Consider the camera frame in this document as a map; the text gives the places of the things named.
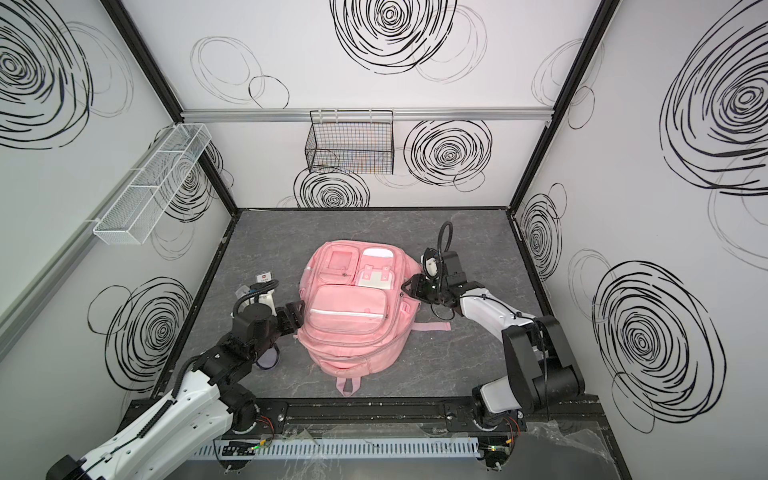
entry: pink backpack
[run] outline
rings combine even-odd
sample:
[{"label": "pink backpack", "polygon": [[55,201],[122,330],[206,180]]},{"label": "pink backpack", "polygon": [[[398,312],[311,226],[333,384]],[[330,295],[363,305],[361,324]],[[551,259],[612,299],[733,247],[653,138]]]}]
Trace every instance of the pink backpack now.
[{"label": "pink backpack", "polygon": [[[299,284],[306,303],[298,339],[320,368],[351,396],[360,377],[400,355],[412,330],[450,330],[447,322],[414,323],[421,306],[400,286],[421,272],[405,252],[380,243],[337,240],[320,247]],[[352,391],[345,392],[347,379]]]}]

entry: gray tabletop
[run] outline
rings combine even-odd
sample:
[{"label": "gray tabletop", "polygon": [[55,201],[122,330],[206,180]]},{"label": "gray tabletop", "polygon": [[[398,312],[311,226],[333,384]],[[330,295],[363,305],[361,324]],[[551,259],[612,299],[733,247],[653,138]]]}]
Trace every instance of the gray tabletop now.
[{"label": "gray tabletop", "polygon": [[[418,260],[436,247],[446,220],[454,224],[452,250],[469,280],[534,315],[540,309],[513,233],[502,210],[247,211],[232,234],[219,270],[190,333],[180,362],[202,353],[231,328],[235,290],[270,271],[280,281],[276,305],[299,299],[301,273],[314,251],[330,240],[388,243]],[[437,307],[440,316],[449,311]],[[436,321],[422,308],[417,322]],[[413,332],[402,354],[383,372],[363,377],[358,397],[468,396],[472,388],[506,374],[501,343],[477,323],[457,316],[450,332]],[[339,397],[292,336],[278,340],[280,364],[254,369],[240,383],[260,397]]]}]

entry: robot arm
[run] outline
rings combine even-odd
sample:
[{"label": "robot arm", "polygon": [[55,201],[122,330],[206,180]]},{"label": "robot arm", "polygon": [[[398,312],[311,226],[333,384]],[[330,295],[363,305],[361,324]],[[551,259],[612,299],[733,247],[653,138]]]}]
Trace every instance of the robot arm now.
[{"label": "robot arm", "polygon": [[[46,480],[161,480],[230,429],[253,428],[258,407],[253,394],[237,382],[278,338],[295,332],[303,318],[303,302],[278,307],[273,314],[271,298],[262,295],[275,286],[276,281],[252,286],[235,305],[232,331],[187,361],[171,392],[79,462],[69,455],[56,462]],[[266,304],[239,311],[255,298]]]},{"label": "robot arm", "polygon": [[492,424],[494,417],[505,412],[530,413],[549,402],[584,393],[584,378],[560,323],[553,316],[536,318],[523,313],[480,283],[468,281],[458,254],[450,250],[452,237],[453,225],[445,222],[437,249],[428,248],[422,256],[422,273],[411,277],[402,290],[474,320],[504,345],[508,375],[475,389],[476,416],[484,419],[482,423]]}]

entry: black swirl pattern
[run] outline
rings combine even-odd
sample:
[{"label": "black swirl pattern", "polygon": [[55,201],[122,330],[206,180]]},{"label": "black swirl pattern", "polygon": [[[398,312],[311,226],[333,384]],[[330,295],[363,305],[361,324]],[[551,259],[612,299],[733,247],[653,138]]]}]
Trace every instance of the black swirl pattern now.
[{"label": "black swirl pattern", "polygon": [[362,177],[327,166],[299,172],[293,181],[293,196],[302,208],[360,208],[371,202],[371,191]]},{"label": "black swirl pattern", "polygon": [[296,202],[296,197],[293,195],[280,199],[280,201],[277,202],[277,205],[275,205],[277,208],[297,208],[298,206],[299,204]]},{"label": "black swirl pattern", "polygon": [[408,133],[403,150],[409,152],[408,170],[419,181],[472,191],[482,184],[477,178],[485,178],[492,147],[484,121],[421,121]]},{"label": "black swirl pattern", "polygon": [[88,61],[50,3],[0,2],[0,145],[70,144],[88,122],[93,94]]},{"label": "black swirl pattern", "polygon": [[[564,203],[561,207],[552,200],[553,189],[561,190]],[[558,268],[563,251],[563,233],[560,219],[568,205],[565,188],[553,184],[549,194],[536,194],[525,205],[520,228],[541,280],[549,278]]]},{"label": "black swirl pattern", "polygon": [[[671,272],[629,261],[601,281],[594,337],[614,378],[614,403],[635,429],[683,423],[711,410],[723,392],[726,357],[709,313]],[[639,425],[634,404],[651,417]]]},{"label": "black swirl pattern", "polygon": [[[405,158],[410,155],[411,152],[404,150],[402,147],[397,147],[395,151],[394,171],[404,171],[406,169]],[[402,152],[402,163],[400,162],[400,156],[397,154],[397,152]],[[408,188],[416,185],[419,182],[419,179],[414,178],[411,174],[373,174],[373,176],[379,181],[379,183],[381,183],[381,185],[389,188]]]},{"label": "black swirl pattern", "polygon": [[329,0],[346,54],[378,74],[429,60],[451,31],[456,0]]},{"label": "black swirl pattern", "polygon": [[765,199],[711,190],[707,216],[725,251],[748,265],[768,271],[768,204]]},{"label": "black swirl pattern", "polygon": [[[547,55],[538,66],[531,81],[531,93],[540,104],[554,106],[583,41],[583,38],[577,38],[565,42]],[[587,91],[583,90],[582,87],[588,87],[591,90],[592,84],[598,77],[604,54],[605,47],[600,43],[592,57],[592,62],[581,79],[579,90],[574,95],[571,105],[580,104],[587,96]]]},{"label": "black swirl pattern", "polygon": [[[224,185],[228,190],[232,190],[232,187],[235,185],[235,177],[226,168],[224,168],[224,157],[221,156],[221,152],[218,148],[216,148],[216,145],[214,145],[213,141],[208,142],[208,145],[205,147],[205,151],[208,153],[210,162],[214,165],[216,171],[219,172],[219,176],[224,182]],[[219,200],[219,195],[216,193],[216,189],[213,185],[210,185],[208,188],[208,194]]]},{"label": "black swirl pattern", "polygon": [[736,3],[699,40],[667,91],[659,135],[688,183],[768,194],[768,2]]},{"label": "black swirl pattern", "polygon": [[165,276],[135,290],[113,285],[99,292],[88,305],[88,328],[104,336],[104,361],[115,385],[152,390],[191,305],[184,285]]},{"label": "black swirl pattern", "polygon": [[166,184],[171,186],[181,184],[175,194],[173,191],[164,189],[159,192],[161,198],[170,202],[165,210],[166,215],[180,222],[198,221],[214,201],[214,197],[210,194],[213,187],[203,168],[186,154],[170,172]]}]

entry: white wire basket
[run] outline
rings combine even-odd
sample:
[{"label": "white wire basket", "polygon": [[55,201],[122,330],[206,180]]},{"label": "white wire basket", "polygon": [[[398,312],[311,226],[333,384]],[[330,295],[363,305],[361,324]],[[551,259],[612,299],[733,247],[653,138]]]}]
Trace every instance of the white wire basket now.
[{"label": "white wire basket", "polygon": [[94,235],[107,245],[141,245],[210,142],[204,124],[178,124],[101,218]]}]

